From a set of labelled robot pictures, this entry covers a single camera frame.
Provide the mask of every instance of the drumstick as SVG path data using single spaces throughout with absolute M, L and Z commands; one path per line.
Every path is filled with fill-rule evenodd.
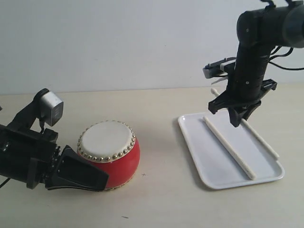
M 210 122 L 207 117 L 203 117 L 203 121 L 206 123 L 208 128 L 213 132 L 213 134 L 218 138 L 226 150 L 231 154 L 234 160 L 239 164 L 239 166 L 244 170 L 247 176 L 254 180 L 256 178 L 255 173 L 250 169 L 250 167 L 245 163 L 244 160 L 237 154 L 237 152 L 232 148 L 232 146 L 226 141 L 222 134 L 216 129 L 216 127 Z
M 217 97 L 219 96 L 218 91 L 215 88 L 211 89 L 211 93 Z M 243 125 L 255 136 L 255 138 L 264 146 L 264 148 L 273 156 L 273 158 L 277 161 L 279 159 L 279 155 L 275 150 L 248 124 L 245 119 L 242 119 Z

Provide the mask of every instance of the white wall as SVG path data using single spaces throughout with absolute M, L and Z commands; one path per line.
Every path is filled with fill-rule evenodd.
M 284 0 L 276 0 L 285 5 Z M 0 94 L 209 86 L 259 0 L 0 0 Z M 304 67 L 304 50 L 277 61 Z M 304 81 L 273 66 L 267 78 Z

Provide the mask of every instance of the drum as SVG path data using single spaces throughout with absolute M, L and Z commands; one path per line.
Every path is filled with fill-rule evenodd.
M 80 136 L 77 153 L 109 175 L 106 190 L 127 183 L 140 160 L 140 146 L 133 129 L 120 121 L 104 121 Z

